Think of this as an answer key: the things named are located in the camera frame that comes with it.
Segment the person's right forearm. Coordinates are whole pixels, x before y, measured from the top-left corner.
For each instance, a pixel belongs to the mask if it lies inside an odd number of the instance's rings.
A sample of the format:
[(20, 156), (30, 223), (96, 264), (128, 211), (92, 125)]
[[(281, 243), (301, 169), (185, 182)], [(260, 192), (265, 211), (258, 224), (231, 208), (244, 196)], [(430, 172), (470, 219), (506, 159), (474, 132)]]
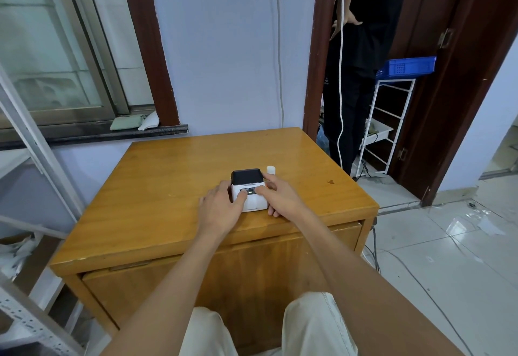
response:
[(465, 356), (305, 205), (291, 222), (309, 243), (361, 356)]

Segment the wooden cabinet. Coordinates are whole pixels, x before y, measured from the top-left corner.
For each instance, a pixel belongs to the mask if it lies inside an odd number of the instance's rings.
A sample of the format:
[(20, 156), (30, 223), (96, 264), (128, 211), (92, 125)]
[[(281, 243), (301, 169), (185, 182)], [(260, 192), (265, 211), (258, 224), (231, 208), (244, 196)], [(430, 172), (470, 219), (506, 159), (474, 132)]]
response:
[[(379, 205), (300, 128), (134, 142), (50, 263), (115, 335), (190, 246), (198, 199), (232, 171), (276, 168), (360, 255)], [(267, 210), (243, 213), (208, 267), (195, 306), (217, 312), (240, 356), (281, 347), (284, 310), (330, 292), (308, 243)]]

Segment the dark stone windowsill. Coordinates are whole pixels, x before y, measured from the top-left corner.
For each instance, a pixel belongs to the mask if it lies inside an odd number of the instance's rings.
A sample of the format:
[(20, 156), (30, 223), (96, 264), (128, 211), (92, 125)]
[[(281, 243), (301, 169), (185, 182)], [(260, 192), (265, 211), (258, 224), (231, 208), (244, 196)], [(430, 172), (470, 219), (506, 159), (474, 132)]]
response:
[(50, 147), (122, 141), (125, 139), (164, 137), (187, 134), (189, 132), (189, 126), (187, 124), (158, 126), (157, 128), (143, 131), (138, 129), (112, 131), (110, 130), (110, 125), (110, 121), (45, 125), (40, 127), (40, 132)]

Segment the white metal shelf frame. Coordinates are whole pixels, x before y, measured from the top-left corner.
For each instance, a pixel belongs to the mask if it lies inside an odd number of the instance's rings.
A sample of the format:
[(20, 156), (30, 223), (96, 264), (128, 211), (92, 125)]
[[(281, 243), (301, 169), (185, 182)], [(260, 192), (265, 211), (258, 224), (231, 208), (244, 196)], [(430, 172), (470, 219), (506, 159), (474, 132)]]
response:
[[(74, 221), (78, 221), (85, 204), (61, 167), (42, 132), (23, 103), (14, 84), (0, 64), (0, 108), (18, 136), (25, 152), (21, 162), (31, 158)], [(23, 327), (37, 342), (59, 356), (85, 356), (86, 350), (72, 336), (72, 330), (83, 305), (77, 301), (65, 327), (61, 327), (38, 303), (25, 294), (0, 269), (0, 310), (15, 326)]]

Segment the white and black mini printer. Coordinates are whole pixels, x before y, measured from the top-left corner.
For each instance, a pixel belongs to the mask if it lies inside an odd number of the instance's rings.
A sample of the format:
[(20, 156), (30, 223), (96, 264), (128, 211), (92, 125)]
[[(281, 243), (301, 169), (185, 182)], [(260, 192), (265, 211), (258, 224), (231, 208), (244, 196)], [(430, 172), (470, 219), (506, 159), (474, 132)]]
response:
[(230, 180), (232, 201), (236, 200), (241, 191), (247, 193), (242, 213), (268, 209), (266, 199), (255, 191), (257, 187), (266, 185), (260, 169), (235, 170), (231, 173)]

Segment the person's beige trousers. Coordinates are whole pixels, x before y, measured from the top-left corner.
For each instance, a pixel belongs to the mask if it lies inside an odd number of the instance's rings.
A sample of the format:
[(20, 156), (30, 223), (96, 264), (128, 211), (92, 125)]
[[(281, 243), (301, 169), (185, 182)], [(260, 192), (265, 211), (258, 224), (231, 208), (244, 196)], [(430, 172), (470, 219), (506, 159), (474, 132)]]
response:
[[(306, 292), (285, 309), (282, 356), (359, 356), (332, 294)], [(195, 307), (179, 356), (238, 356), (221, 316)]]

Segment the person's left forearm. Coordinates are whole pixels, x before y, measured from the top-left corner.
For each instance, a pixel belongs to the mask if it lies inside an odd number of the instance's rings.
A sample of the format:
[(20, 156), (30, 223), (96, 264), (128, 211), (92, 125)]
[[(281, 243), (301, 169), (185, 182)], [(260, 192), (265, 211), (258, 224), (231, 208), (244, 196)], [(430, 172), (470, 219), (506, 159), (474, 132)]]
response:
[(191, 246), (100, 356), (179, 356), (208, 265), (233, 227), (200, 222)]

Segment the person's right hand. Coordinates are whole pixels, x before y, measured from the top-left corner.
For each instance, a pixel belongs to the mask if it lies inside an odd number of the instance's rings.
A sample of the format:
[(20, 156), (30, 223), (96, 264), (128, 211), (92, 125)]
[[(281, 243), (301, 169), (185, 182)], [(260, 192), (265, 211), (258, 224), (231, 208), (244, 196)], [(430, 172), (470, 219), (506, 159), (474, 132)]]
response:
[(311, 211), (302, 201), (296, 190), (285, 180), (263, 173), (265, 186), (270, 192), (267, 195), (268, 215), (284, 217), (288, 221), (298, 224), (311, 216)]

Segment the sliding glass window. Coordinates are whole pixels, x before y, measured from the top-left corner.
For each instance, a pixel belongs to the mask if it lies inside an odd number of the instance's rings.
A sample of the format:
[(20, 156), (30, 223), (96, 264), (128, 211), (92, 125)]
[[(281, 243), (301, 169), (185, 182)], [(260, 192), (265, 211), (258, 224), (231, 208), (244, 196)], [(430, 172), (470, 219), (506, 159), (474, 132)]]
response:
[(38, 125), (128, 113), (93, 0), (0, 0), (0, 66)]

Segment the white crumpled cloth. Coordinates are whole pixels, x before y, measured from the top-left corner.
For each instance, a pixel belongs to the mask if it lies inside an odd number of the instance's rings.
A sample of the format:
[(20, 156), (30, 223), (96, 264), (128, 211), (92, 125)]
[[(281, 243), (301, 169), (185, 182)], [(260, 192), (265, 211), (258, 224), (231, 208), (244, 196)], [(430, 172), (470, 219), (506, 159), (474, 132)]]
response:
[(143, 119), (141, 125), (138, 127), (139, 131), (145, 131), (147, 129), (157, 128), (160, 124), (159, 116), (157, 111), (149, 114), (145, 119)]

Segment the green folded cloth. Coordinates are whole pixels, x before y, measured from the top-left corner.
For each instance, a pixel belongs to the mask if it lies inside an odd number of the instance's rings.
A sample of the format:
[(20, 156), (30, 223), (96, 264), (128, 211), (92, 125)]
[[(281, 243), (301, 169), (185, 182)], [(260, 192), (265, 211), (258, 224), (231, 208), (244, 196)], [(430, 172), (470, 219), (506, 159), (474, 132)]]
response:
[(126, 115), (113, 119), (110, 125), (111, 131), (138, 129), (144, 120), (144, 115)]

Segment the white plastic tray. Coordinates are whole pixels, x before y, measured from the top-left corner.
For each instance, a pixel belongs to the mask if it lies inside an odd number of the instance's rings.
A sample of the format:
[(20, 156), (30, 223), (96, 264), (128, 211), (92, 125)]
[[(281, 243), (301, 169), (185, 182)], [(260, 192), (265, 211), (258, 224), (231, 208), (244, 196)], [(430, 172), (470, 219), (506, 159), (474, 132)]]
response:
[(383, 124), (376, 119), (371, 119), (368, 125), (368, 133), (365, 144), (369, 145), (377, 141), (388, 139), (391, 131), (393, 131), (392, 127)]

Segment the blue plastic crate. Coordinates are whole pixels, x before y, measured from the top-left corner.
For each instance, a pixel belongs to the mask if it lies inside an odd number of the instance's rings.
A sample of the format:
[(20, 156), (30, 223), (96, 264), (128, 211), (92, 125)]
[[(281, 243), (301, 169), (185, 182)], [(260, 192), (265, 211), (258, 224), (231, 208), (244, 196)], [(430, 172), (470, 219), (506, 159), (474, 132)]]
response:
[(432, 74), (437, 57), (390, 59), (377, 71), (376, 80), (413, 79)]

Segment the dark brown wooden door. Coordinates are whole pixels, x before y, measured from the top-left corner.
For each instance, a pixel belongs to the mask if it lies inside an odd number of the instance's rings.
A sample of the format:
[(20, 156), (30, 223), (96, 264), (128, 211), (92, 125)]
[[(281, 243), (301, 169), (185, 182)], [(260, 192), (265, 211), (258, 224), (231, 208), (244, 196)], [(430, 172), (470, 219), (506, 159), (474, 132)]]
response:
[[(454, 29), (446, 49), (438, 40)], [(407, 54), (437, 57), (418, 78), (390, 175), (431, 206), (518, 33), (518, 0), (422, 0)]]

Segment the person's left hand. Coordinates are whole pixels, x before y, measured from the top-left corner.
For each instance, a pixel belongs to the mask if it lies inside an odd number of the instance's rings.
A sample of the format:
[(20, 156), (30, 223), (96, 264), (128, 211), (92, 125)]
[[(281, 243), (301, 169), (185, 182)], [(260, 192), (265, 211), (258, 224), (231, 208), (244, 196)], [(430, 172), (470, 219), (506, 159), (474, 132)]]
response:
[(230, 200), (230, 180), (221, 181), (200, 198), (196, 239), (220, 243), (236, 226), (242, 211), (234, 211)]

